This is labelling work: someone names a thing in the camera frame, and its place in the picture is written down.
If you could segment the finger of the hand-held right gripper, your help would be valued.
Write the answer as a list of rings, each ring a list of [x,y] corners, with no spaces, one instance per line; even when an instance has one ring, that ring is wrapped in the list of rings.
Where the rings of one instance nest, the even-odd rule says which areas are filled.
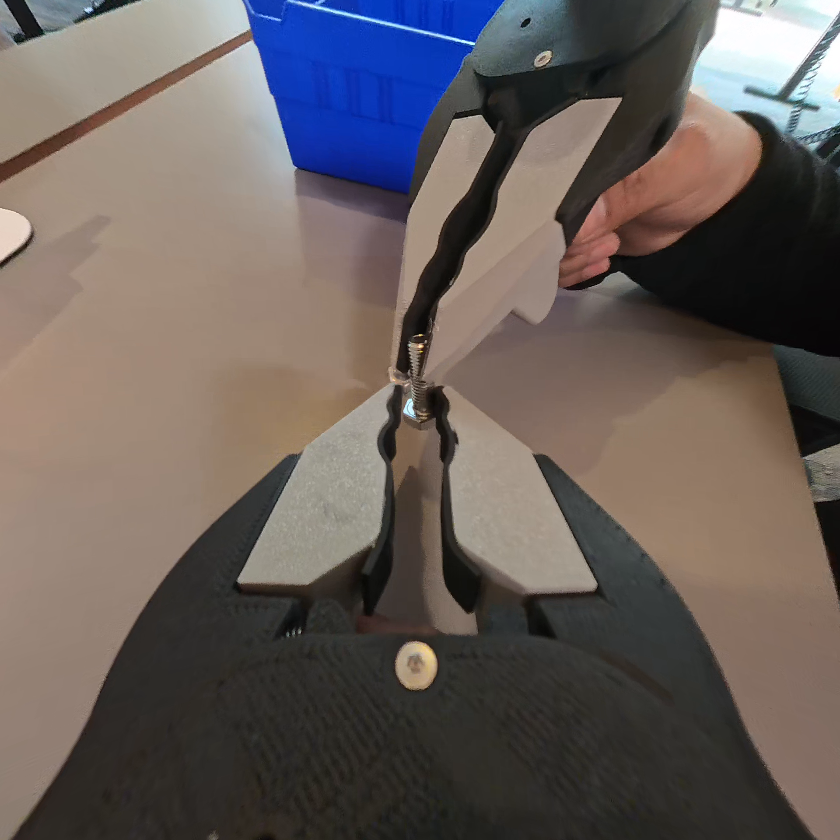
[[[556,270],[571,240],[557,213],[621,103],[577,101],[514,140],[485,240],[485,256],[502,258],[506,305],[497,314],[505,316],[485,337],[509,314],[530,324],[547,317],[557,295]]]
[[[506,174],[506,124],[460,115],[433,139],[427,126],[415,173],[422,176],[406,222],[392,334],[392,365],[401,338],[429,331],[433,382],[463,359],[505,316],[502,261],[485,256],[490,220]]]

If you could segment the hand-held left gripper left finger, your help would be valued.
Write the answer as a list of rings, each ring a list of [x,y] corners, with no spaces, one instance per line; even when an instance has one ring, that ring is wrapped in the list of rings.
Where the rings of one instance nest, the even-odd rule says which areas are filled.
[[[387,385],[297,457],[237,586],[374,612],[392,572],[392,462],[403,391]]]

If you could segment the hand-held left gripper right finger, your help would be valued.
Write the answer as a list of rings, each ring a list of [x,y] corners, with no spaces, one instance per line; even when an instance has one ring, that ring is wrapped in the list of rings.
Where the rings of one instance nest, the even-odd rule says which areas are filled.
[[[590,595],[597,582],[531,449],[450,387],[436,393],[444,582],[466,612]]]

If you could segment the blue plastic bin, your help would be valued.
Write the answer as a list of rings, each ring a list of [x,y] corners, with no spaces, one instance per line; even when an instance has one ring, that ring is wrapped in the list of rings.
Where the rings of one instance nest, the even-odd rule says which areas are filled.
[[[429,116],[502,1],[245,1],[298,169],[407,194]]]

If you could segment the steel hex bolt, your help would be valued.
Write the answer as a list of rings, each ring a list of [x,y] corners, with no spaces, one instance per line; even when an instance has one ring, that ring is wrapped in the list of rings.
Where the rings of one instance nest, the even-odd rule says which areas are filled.
[[[424,429],[434,419],[432,391],[434,383],[427,372],[427,357],[431,350],[432,336],[429,331],[415,333],[401,338],[394,366],[409,373],[412,382],[404,390],[402,409],[404,419],[416,429]]]

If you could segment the person's right forearm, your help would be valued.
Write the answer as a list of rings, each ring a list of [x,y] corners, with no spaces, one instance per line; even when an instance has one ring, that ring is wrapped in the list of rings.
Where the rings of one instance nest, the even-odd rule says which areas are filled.
[[[674,244],[616,256],[672,308],[755,340],[839,356],[839,174],[759,114],[762,154],[748,184]]]

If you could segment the person's right hand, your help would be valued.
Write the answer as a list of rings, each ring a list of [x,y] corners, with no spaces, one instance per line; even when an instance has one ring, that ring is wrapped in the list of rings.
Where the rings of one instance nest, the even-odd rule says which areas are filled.
[[[604,275],[615,256],[649,256],[674,244],[740,194],[762,150],[749,122],[691,91],[665,146],[595,201],[562,257],[559,287]]]

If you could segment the black mesh office chair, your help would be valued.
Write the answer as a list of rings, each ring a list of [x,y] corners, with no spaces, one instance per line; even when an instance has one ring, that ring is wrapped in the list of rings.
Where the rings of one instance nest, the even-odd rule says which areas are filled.
[[[839,443],[839,359],[773,347],[796,443],[810,456]]]

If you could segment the white metal stand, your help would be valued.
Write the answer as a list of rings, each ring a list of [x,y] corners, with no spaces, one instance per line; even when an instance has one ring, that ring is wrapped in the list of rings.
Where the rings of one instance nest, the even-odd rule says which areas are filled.
[[[23,252],[34,236],[34,228],[26,216],[6,209],[1,217],[1,266]]]

